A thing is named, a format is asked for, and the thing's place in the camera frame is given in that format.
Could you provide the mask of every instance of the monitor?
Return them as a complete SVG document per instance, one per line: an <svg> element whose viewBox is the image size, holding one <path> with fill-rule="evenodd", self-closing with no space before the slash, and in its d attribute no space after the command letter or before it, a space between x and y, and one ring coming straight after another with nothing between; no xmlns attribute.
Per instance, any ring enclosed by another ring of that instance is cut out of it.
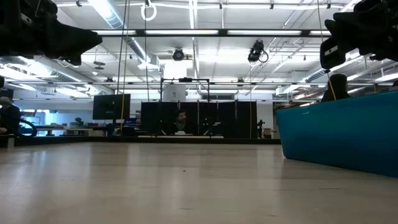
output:
<svg viewBox="0 0 398 224"><path fill-rule="evenodd" d="M121 119L123 95L94 96L93 119ZM130 94L124 95L123 119L130 118Z"/></svg>

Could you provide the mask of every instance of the concrete floor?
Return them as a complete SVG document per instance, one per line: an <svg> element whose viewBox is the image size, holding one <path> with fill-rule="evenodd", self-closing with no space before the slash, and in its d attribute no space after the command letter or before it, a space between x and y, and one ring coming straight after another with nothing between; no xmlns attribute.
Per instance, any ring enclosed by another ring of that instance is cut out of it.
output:
<svg viewBox="0 0 398 224"><path fill-rule="evenodd" d="M398 179L280 146L79 143L0 153L0 223L397 223Z"/></svg>

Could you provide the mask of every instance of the ceiling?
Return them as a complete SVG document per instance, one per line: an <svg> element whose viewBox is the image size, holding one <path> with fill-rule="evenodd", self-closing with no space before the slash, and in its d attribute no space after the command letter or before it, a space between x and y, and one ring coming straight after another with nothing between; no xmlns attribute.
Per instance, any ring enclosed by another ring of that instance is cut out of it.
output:
<svg viewBox="0 0 398 224"><path fill-rule="evenodd" d="M123 18L125 2L122 0L110 0L116 6L118 14ZM278 7L295 6L316 6L316 0L275 0L274 9L268 9L271 1L245 1L245 0L222 0L223 9L219 8L220 1L198 0L197 5L200 9L194 11L194 16L190 17L189 1L194 0L173 0L156 1L157 14L151 21L145 21L141 16L141 5L144 1L130 1L128 28L129 29L320 29L320 20L317 9L295 10L280 9ZM100 14L90 6L88 1L80 1L83 7L78 7L75 1L53 0L58 5L58 19L64 24L76 26L84 29L110 29L110 26L100 16ZM320 1L321 6L325 6L328 1ZM321 20L332 19L335 12L339 12L342 7L352 3L351 0L331 0L330 9L321 8L319 15ZM261 63L255 67L250 66L247 61L249 49L253 43L261 39L265 46L268 46L269 61ZM193 49L194 44L191 37L137 37L138 44L148 53L157 55L161 66L172 61L170 52L176 48L182 48L189 55L184 62L187 66L187 76L195 77L193 69ZM312 72L320 69L319 46L321 38L258 38L258 37L196 37L195 50L198 59L198 78L209 78L214 82L236 82L238 78L252 82L299 82ZM95 70L97 66L94 61L104 62L104 70ZM93 48L82 55L83 64L73 67L60 62L65 69L72 70L82 75L88 80L103 82L107 78L114 81L124 79L127 82L146 82L159 81L160 72L146 72L140 70L141 64L130 47L120 37L104 37L103 43L97 48ZM343 72L347 76L355 75L358 72L377 67L381 63L371 62L363 58L357 58L355 62L338 69L334 72ZM394 70L395 64L389 64L388 69ZM372 79L382 75L381 69L373 71L372 74L364 75L353 80L354 82L371 82ZM323 76L314 82L327 82L327 76ZM116 89L116 85L109 86L111 90ZM146 85L129 85L126 88L141 89L147 88ZM217 89L235 88L237 86L217 86ZM275 90L278 86L258 86L256 90ZM306 97L317 97L324 88L297 88L292 93L297 96L303 93L317 93Z"/></svg>

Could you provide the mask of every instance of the blue platform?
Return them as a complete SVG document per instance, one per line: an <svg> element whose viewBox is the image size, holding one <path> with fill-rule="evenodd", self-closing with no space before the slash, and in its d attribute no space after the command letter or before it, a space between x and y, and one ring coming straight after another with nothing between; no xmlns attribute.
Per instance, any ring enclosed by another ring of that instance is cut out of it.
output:
<svg viewBox="0 0 398 224"><path fill-rule="evenodd" d="M398 177L398 91L277 112L286 158Z"/></svg>

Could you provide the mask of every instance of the computer monitor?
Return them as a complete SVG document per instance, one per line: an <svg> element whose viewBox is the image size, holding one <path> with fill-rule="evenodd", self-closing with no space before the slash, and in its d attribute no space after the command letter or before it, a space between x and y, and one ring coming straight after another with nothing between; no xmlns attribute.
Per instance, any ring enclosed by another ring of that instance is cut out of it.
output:
<svg viewBox="0 0 398 224"><path fill-rule="evenodd" d="M94 96L93 119L121 119L123 95ZM124 95L123 119L130 118L130 94Z"/></svg>

